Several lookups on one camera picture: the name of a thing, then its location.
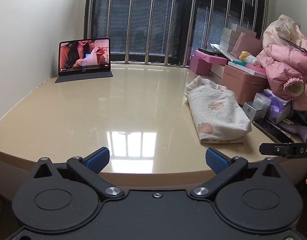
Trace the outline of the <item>yellow white plush toy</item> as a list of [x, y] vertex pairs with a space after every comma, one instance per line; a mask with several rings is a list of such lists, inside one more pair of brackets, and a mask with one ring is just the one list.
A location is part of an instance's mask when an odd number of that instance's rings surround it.
[[255, 56], [253, 56], [252, 54], [250, 54], [248, 51], [242, 51], [240, 56], [239, 56], [239, 60], [245, 64], [250, 64], [253, 66], [260, 66], [261, 63], [259, 61], [259, 59]]

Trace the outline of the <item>purple plastic package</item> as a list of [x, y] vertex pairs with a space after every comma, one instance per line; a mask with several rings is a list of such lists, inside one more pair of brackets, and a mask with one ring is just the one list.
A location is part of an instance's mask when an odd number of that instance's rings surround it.
[[290, 114], [291, 101], [276, 96], [270, 89], [263, 90], [262, 94], [271, 100], [266, 113], [266, 118], [271, 122], [278, 124]]

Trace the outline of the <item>small pink cardboard box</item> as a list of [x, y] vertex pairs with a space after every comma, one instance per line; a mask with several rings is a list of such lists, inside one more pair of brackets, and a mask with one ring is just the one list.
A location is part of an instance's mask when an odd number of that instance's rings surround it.
[[189, 69], [196, 75], [206, 76], [211, 70], [212, 57], [206, 55], [205, 57], [191, 56]]

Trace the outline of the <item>metal window guard bars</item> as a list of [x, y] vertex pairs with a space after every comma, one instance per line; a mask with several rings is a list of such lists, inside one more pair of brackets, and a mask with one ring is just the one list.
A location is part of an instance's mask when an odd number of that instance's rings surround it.
[[84, 35], [109, 38], [111, 60], [187, 66], [241, 25], [261, 37], [269, 0], [86, 0]]

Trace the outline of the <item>small grey white box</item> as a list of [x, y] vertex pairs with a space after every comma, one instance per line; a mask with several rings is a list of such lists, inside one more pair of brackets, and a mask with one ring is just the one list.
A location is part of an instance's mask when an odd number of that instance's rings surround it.
[[253, 101], [244, 103], [243, 111], [249, 118], [250, 122], [253, 122], [253, 120], [261, 119], [266, 116], [270, 104], [270, 98], [262, 93], [257, 93]]

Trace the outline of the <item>large dusty pink storage box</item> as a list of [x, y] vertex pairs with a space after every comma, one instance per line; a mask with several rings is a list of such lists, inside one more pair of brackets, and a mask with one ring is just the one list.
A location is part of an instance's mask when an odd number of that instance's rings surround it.
[[229, 65], [224, 68], [221, 84], [235, 93], [239, 105], [253, 101], [257, 93], [269, 87], [267, 79], [250, 75]]

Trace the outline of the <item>pink padded jacket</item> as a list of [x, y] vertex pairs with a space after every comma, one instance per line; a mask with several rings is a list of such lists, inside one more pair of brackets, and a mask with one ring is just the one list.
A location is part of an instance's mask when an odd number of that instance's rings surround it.
[[301, 26], [281, 14], [266, 28], [257, 55], [274, 94], [307, 111], [307, 37]]

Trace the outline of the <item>tablet with keyboard cover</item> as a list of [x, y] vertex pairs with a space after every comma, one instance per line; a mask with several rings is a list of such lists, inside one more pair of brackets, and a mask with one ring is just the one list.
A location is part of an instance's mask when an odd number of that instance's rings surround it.
[[59, 43], [56, 83], [107, 77], [113, 77], [109, 38]]

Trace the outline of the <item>flat pink box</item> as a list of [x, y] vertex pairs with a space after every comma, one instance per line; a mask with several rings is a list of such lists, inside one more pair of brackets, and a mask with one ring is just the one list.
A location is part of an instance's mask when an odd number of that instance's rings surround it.
[[225, 57], [219, 57], [214, 55], [209, 55], [204, 52], [201, 52], [199, 50], [195, 50], [194, 56], [198, 57], [199, 59], [202, 59], [210, 64], [219, 64], [219, 65], [226, 65], [227, 59]]

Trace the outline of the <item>pink pouch bag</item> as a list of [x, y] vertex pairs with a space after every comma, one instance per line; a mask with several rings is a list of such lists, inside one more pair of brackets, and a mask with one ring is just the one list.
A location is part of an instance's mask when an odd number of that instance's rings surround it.
[[247, 33], [240, 33], [240, 36], [230, 54], [239, 58], [242, 51], [257, 56], [262, 51], [262, 41]]

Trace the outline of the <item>stack of white boxes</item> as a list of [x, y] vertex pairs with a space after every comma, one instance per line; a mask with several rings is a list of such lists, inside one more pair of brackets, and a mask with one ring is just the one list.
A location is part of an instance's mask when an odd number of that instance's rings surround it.
[[252, 37], [256, 37], [257, 33], [247, 29], [241, 25], [230, 23], [229, 27], [224, 27], [220, 40], [220, 48], [224, 51], [231, 52], [236, 44], [241, 33], [249, 34]]

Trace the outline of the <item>white strawberry print garment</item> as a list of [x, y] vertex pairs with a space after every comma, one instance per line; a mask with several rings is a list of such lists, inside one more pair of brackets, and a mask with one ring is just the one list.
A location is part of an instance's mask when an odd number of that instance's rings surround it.
[[234, 92], [201, 76], [186, 85], [185, 97], [203, 144], [238, 144], [252, 131]]

